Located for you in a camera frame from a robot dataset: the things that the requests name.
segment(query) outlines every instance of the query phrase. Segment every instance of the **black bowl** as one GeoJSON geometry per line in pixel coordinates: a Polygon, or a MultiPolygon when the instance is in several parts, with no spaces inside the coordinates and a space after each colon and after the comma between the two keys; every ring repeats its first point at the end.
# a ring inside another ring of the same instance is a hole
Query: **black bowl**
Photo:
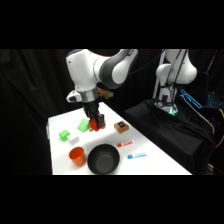
{"type": "Polygon", "coordinates": [[[118,167],[120,154],[112,145],[99,145],[89,154],[87,163],[89,169],[98,175],[107,175],[112,173],[118,167]]]}

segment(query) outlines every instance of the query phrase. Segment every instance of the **red block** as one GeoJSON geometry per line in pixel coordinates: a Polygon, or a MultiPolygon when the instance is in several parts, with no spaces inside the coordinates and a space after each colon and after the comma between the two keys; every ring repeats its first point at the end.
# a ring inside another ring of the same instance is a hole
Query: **red block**
{"type": "Polygon", "coordinates": [[[103,124],[100,128],[98,128],[97,122],[94,119],[91,119],[89,121],[89,125],[94,131],[99,131],[102,127],[104,127],[104,124],[103,124]]]}

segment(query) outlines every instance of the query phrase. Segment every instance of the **tabletop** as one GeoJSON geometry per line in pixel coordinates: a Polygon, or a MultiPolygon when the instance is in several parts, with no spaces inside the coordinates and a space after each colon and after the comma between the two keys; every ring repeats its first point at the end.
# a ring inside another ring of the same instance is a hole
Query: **tabletop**
{"type": "Polygon", "coordinates": [[[105,115],[106,128],[98,132],[83,133],[78,130],[80,122],[86,118],[83,109],[49,118],[53,175],[93,175],[87,162],[82,167],[76,167],[69,159],[69,152],[75,147],[82,147],[87,158],[91,150],[100,144],[110,144],[119,151],[120,164],[111,175],[191,175],[107,105],[100,103],[99,111],[105,115]],[[114,128],[114,124],[120,121],[125,121],[130,126],[130,129],[122,134],[114,128]],[[79,141],[63,142],[59,133],[64,130],[76,134],[79,141]],[[129,140],[134,140],[135,143],[121,148],[117,147],[117,144],[129,140]],[[138,153],[146,153],[147,156],[127,158],[128,155],[138,153]]]}

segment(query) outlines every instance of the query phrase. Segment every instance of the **orange cup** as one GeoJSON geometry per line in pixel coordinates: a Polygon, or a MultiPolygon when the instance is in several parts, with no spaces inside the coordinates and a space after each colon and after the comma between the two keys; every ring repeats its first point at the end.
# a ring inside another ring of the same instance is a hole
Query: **orange cup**
{"type": "Polygon", "coordinates": [[[76,166],[82,166],[86,161],[84,149],[81,147],[74,148],[69,153],[69,158],[73,163],[75,163],[76,166]]]}

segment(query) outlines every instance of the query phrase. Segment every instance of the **small box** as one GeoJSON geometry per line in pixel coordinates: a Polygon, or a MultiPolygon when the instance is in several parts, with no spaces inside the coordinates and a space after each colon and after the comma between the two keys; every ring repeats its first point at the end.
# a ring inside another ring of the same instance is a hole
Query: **small box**
{"type": "Polygon", "coordinates": [[[124,121],[116,123],[114,127],[120,134],[129,130],[129,125],[126,124],[124,121]]]}
{"type": "Polygon", "coordinates": [[[63,131],[63,132],[61,132],[61,133],[59,133],[59,136],[60,136],[60,138],[61,138],[61,140],[63,141],[63,142],[67,142],[68,141],[68,136],[70,135],[70,133],[68,132],[68,131],[63,131]]]}

